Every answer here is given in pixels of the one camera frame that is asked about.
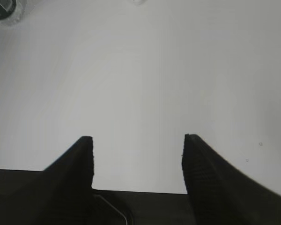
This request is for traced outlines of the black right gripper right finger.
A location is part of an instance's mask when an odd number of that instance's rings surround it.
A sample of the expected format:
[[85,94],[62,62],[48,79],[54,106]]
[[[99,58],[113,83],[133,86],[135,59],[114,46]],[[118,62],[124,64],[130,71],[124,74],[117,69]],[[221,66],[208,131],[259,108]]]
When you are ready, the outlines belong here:
[[182,170],[198,225],[281,225],[281,196],[222,158],[196,134],[184,138]]

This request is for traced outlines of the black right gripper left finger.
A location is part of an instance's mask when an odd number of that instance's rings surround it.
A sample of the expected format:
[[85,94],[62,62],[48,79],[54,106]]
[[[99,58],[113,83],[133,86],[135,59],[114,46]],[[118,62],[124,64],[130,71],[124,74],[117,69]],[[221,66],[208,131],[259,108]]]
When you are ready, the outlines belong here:
[[35,179],[0,199],[0,225],[87,225],[93,138],[82,136]]

